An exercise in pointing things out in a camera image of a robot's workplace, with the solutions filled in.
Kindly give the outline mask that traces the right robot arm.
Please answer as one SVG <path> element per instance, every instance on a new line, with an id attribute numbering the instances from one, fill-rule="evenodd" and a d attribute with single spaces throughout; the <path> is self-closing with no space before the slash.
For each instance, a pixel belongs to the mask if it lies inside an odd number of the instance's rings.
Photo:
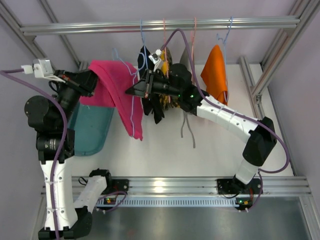
<path id="1" fill-rule="evenodd" d="M 238 116 L 233 109 L 206 91 L 199 91 L 192 84 L 191 72 L 181 63 L 173 64 L 168 76 L 159 69 L 146 70 L 142 78 L 125 93 L 142 99 L 150 99 L 156 94 L 174 97 L 185 112 L 220 125 L 245 143 L 240 167 L 226 186 L 227 189 L 220 189 L 220 194 L 228 194 L 230 189 L 243 193 L 277 143 L 272 135 L 275 128 L 270 118 L 258 120 Z"/>

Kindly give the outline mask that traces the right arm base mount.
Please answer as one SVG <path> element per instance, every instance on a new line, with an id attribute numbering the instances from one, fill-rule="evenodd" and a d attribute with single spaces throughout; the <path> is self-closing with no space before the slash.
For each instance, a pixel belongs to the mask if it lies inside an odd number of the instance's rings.
<path id="1" fill-rule="evenodd" d="M 248 184 L 242 183 L 235 176 L 216 180 L 218 194 L 226 199 L 235 200 L 238 212 L 248 213 L 263 193 L 262 177 L 253 178 Z"/>

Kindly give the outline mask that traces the light blue wire hanger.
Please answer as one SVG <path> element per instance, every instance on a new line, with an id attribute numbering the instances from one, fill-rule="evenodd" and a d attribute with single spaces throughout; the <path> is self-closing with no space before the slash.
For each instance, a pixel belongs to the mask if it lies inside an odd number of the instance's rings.
<path id="1" fill-rule="evenodd" d="M 132 86 L 138 82 L 139 71 L 146 64 L 145 55 L 140 52 L 138 56 L 142 57 L 143 63 L 141 65 L 141 67 L 138 67 L 138 69 L 135 72 L 133 72 L 131 70 L 131 68 L 129 67 L 129 65 L 119 57 L 117 49 L 116 48 L 112 48 L 112 59 L 114 61 L 120 61 L 121 63 L 123 63 L 126 66 L 130 76 L 132 77 Z M 137 126 L 141 125 L 141 121 L 142 121 L 142 113 L 141 112 L 142 112 L 142 110 L 143 110 L 143 107 L 142 107 L 141 102 L 138 102 L 138 98 L 137 97 L 132 96 L 130 122 L 131 122 L 131 126 L 132 126 L 132 135 L 131 135 L 131 137 L 134 138 L 134 139 L 139 139 L 135 135 L 135 133 L 136 133 L 135 124 L 137 124 Z"/>

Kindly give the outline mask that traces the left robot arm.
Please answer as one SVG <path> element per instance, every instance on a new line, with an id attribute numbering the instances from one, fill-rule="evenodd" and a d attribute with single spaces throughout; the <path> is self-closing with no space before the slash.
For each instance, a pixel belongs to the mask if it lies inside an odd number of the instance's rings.
<path id="1" fill-rule="evenodd" d="M 91 97 L 98 77 L 91 70 L 77 73 L 57 70 L 56 94 L 31 97 L 24 106 L 28 125 L 36 131 L 35 147 L 43 172 L 46 219 L 39 230 L 40 240 L 75 240 L 92 228 L 93 211 L 108 188 L 110 172 L 93 170 L 79 197 L 73 197 L 72 163 L 75 131 L 68 127 L 80 97 Z"/>

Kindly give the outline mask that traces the pink trousers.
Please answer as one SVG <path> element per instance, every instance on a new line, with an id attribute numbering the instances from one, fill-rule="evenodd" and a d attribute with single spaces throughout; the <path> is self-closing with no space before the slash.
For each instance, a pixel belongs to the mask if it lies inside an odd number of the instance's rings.
<path id="1" fill-rule="evenodd" d="M 137 69 L 126 62 L 132 72 Z M 91 97 L 81 97 L 80 103 L 87 106 L 116 108 L 120 119 L 128 135 L 133 133 L 130 116 L 132 106 L 132 96 L 125 91 L 132 86 L 132 77 L 127 67 L 117 60 L 93 60 L 89 67 L 98 76 L 98 82 Z M 136 127 L 136 140 L 143 140 L 143 128 L 141 125 Z"/>

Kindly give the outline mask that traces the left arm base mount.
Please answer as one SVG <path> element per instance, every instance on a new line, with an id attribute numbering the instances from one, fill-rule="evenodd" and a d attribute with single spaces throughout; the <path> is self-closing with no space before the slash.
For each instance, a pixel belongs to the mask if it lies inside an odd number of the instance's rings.
<path id="1" fill-rule="evenodd" d="M 113 179 L 111 184 L 102 192 L 97 208 L 106 212 L 118 208 L 127 197 L 129 183 L 128 179 Z"/>

